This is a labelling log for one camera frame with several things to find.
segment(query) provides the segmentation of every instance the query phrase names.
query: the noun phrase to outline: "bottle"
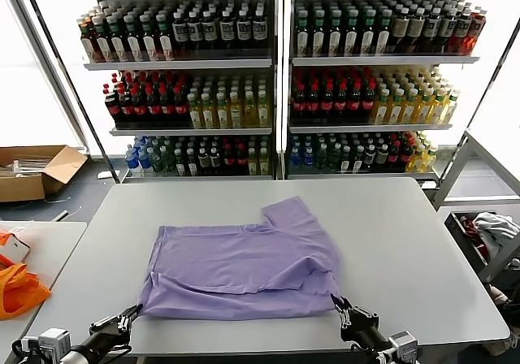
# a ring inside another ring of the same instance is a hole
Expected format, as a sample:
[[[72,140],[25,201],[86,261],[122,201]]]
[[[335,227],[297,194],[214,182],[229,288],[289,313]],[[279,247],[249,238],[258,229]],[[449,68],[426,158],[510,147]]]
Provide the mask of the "bottle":
[[[148,15],[139,16],[141,27],[143,28],[143,42],[145,43],[146,53],[150,61],[158,61],[158,51],[160,48],[158,43],[155,42],[154,32],[152,24],[150,24],[150,17]]]
[[[257,49],[267,48],[267,22],[263,16],[263,11],[257,9],[254,12],[255,18],[253,19],[253,39],[254,47]]]
[[[388,156],[388,145],[382,144],[381,147],[377,150],[377,155],[375,156],[375,165],[377,167],[383,167],[387,162]]]
[[[298,26],[296,30],[297,57],[305,57],[307,54],[307,41],[309,38],[309,31],[307,30],[308,15],[309,12],[304,9],[298,11]]]
[[[384,116],[388,110],[388,95],[390,91],[388,89],[381,89],[379,97],[372,108],[370,113],[370,124],[383,124]]]
[[[374,40],[374,18],[375,10],[366,11],[365,27],[361,35],[361,43],[359,46],[359,54],[361,56],[368,55],[372,52],[372,41]]]
[[[374,109],[374,98],[375,98],[375,82],[373,80],[370,81],[368,86],[365,89],[365,93],[363,94],[361,100],[361,113],[360,113],[360,123],[368,124],[371,112]]]
[[[228,11],[222,11],[220,20],[220,33],[225,49],[232,49],[235,46],[235,23]]]
[[[359,12],[356,9],[351,9],[349,11],[349,19],[347,20],[347,30],[344,36],[344,52],[343,55],[345,57],[351,57],[354,54],[356,39],[358,36],[358,31],[356,29],[358,25],[358,15]]]
[[[426,124],[439,124],[440,116],[444,109],[444,96],[446,95],[446,89],[441,88],[437,91],[435,101],[431,105],[430,112],[426,118]]]
[[[222,92],[217,93],[217,108],[217,112],[219,114],[220,128],[231,128],[231,124],[228,119],[228,102],[226,101],[224,93]]]
[[[115,50],[115,55],[120,62],[128,61],[128,54],[130,54],[130,47],[128,42],[124,40],[124,36],[119,29],[119,21],[114,16],[108,16],[106,22],[110,28],[110,41]]]
[[[206,128],[217,128],[217,121],[214,117],[213,104],[211,103],[210,95],[208,93],[203,93],[201,97],[202,114],[204,115],[204,123],[206,124]]]
[[[384,122],[386,124],[397,124],[397,120],[399,119],[399,115],[402,110],[402,99],[405,91],[401,88],[396,89],[396,92],[393,95],[392,102],[388,106],[387,114],[385,116]]]
[[[417,118],[412,120],[413,124],[425,124],[432,104],[433,88],[427,88],[422,96],[421,105],[417,112]]]
[[[173,14],[173,19],[173,23],[171,24],[173,27],[173,36],[175,38],[179,54],[184,55],[188,50],[189,43],[188,25],[183,19],[182,14],[179,12],[175,12]]]
[[[262,176],[269,175],[269,155],[267,155],[267,148],[260,149],[260,174]]]
[[[318,153],[316,153],[316,160],[314,162],[314,167],[318,170],[325,169],[325,166],[327,165],[327,145],[322,143],[319,146]]]
[[[417,52],[424,22],[424,8],[419,7],[415,11],[415,15],[409,20],[408,30],[406,31],[405,51],[407,53]]]
[[[254,102],[253,92],[250,90],[245,92],[244,123],[247,128],[258,126],[257,105]]]
[[[440,22],[442,17],[440,16],[440,8],[433,8],[431,14],[426,18],[424,22],[424,29],[422,30],[422,36],[419,39],[418,52],[419,53],[433,53],[434,42],[439,32]]]
[[[440,124],[449,124],[452,119],[453,112],[457,108],[458,90],[453,90],[449,95],[449,102],[444,106],[443,114],[440,116]]]
[[[451,8],[448,14],[442,19],[439,27],[439,33],[434,40],[434,52],[444,53],[447,50],[449,38],[453,34],[453,30],[457,25],[457,8]]]
[[[418,90],[416,88],[410,89],[408,97],[406,98],[406,104],[404,105],[401,115],[397,122],[399,124],[409,124],[411,119],[418,112],[419,102],[417,99]]]
[[[455,24],[455,29],[453,30],[453,35],[448,40],[446,52],[458,54],[459,51],[462,50],[462,44],[470,30],[470,24],[471,9],[464,8],[464,11],[458,16],[457,24]]]
[[[354,83],[354,87],[352,92],[349,95],[349,100],[347,101],[347,122],[351,124],[358,123],[359,120],[359,102],[361,99],[361,82],[356,80]]]
[[[155,19],[159,26],[159,42],[161,43],[162,56],[167,61],[173,61],[173,34],[171,33],[170,25],[165,15],[157,15]]]
[[[94,29],[96,30],[96,42],[99,45],[103,58],[106,62],[112,62],[112,50],[111,46],[108,44],[109,36],[106,34],[103,18],[101,16],[94,16],[92,22],[94,24]]]
[[[335,9],[332,11],[331,29],[328,34],[328,56],[336,57],[340,50],[341,39],[341,10]]]
[[[359,173],[359,171],[362,169],[364,153],[365,153],[365,148],[361,145],[358,145],[356,147],[356,154],[354,155],[354,158],[353,158],[352,173],[354,175]]]

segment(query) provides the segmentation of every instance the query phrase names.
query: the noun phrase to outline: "white table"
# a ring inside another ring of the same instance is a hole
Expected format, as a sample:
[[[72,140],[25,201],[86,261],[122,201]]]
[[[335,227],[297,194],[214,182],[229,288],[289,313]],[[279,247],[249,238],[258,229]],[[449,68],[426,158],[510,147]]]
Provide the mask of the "white table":
[[[158,226],[260,221],[262,206],[300,196],[344,257],[342,292],[379,313],[385,336],[421,345],[507,338],[509,329],[457,244],[408,178],[207,181],[116,185],[42,307],[31,333],[70,331],[136,303]],[[240,322],[138,318],[132,354],[238,354],[349,349],[336,312]]]
[[[0,221],[0,228],[8,230],[24,228],[22,232],[17,233],[17,236],[31,246],[31,251],[24,260],[28,265],[28,271],[36,273],[47,288],[53,288],[54,282],[87,228],[87,224]],[[13,341],[26,334],[39,308],[37,306],[18,317],[0,322],[0,361],[4,362],[9,356]]]

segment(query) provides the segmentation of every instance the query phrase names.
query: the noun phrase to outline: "metal shelving unit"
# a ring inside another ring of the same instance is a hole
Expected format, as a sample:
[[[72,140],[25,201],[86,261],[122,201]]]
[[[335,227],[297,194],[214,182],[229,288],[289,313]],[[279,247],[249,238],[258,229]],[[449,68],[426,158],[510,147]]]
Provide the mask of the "metal shelving unit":
[[[123,129],[113,128],[110,134],[114,137],[135,136],[143,137],[153,135],[156,137],[182,137],[182,136],[213,136],[213,135],[270,135],[272,128],[221,128],[221,129]]]
[[[289,126],[293,134],[314,134],[316,132],[395,132],[448,130],[451,124],[361,124],[345,126]]]

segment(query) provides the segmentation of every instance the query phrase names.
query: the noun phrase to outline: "orange plastic bag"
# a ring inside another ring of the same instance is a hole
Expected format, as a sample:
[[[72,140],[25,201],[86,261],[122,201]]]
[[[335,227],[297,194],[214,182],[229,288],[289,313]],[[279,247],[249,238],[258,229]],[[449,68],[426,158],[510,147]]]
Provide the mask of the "orange plastic bag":
[[[50,296],[38,276],[28,273],[27,265],[22,263],[0,271],[0,289],[0,320],[23,314]]]

